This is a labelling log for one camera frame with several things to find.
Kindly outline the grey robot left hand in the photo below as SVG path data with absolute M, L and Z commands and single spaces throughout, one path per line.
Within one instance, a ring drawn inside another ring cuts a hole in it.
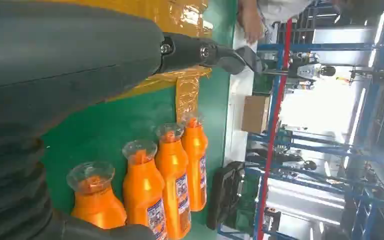
M 0 0 L 0 240 L 153 240 L 146 226 L 101 229 L 55 211 L 41 136 L 73 112 L 155 74 L 245 68 L 232 48 L 151 20 L 65 2 Z

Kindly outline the person's left hand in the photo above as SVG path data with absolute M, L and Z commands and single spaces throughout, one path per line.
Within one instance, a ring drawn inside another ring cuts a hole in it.
M 242 6 L 238 12 L 238 23 L 244 32 L 244 39 L 249 44 L 256 43 L 264 32 L 259 11 L 253 7 Z

